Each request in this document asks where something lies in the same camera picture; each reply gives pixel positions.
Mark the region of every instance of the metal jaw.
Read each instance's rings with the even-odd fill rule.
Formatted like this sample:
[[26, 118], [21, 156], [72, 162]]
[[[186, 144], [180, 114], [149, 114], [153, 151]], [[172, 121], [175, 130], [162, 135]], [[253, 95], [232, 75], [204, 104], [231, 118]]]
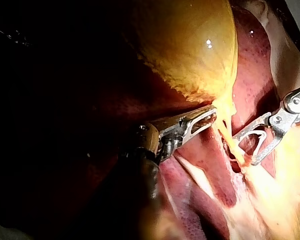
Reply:
[[158, 162], [171, 157], [174, 151], [209, 128], [217, 119], [217, 109], [212, 105], [168, 118], [149, 121], [158, 130]]
[[271, 128], [274, 135], [272, 142], [259, 154], [256, 152], [256, 154], [252, 156], [251, 165], [256, 166], [276, 148], [292, 125], [298, 122], [300, 122], [300, 88], [288, 93], [281, 101], [277, 111], [273, 113], [267, 112], [258, 117], [234, 135], [233, 139], [237, 140], [239, 144], [245, 137], [254, 134], [256, 128], [260, 126]]

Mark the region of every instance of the metal forceps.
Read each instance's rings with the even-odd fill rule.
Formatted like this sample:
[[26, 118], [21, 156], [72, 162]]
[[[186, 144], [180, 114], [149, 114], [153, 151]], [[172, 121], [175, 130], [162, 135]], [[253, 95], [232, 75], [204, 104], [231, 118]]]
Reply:
[[176, 116], [149, 121], [158, 131], [158, 164], [171, 157], [177, 148], [194, 136], [211, 127], [216, 119], [216, 107], [206, 105]]
[[272, 142], [259, 154], [257, 153], [252, 156], [251, 165], [256, 166], [276, 148], [292, 125], [298, 122], [300, 122], [300, 88], [285, 95], [277, 111], [273, 113], [267, 112], [258, 117], [234, 135], [233, 139], [240, 143], [245, 137], [254, 133], [253, 131], [260, 126], [271, 128], [274, 135]]

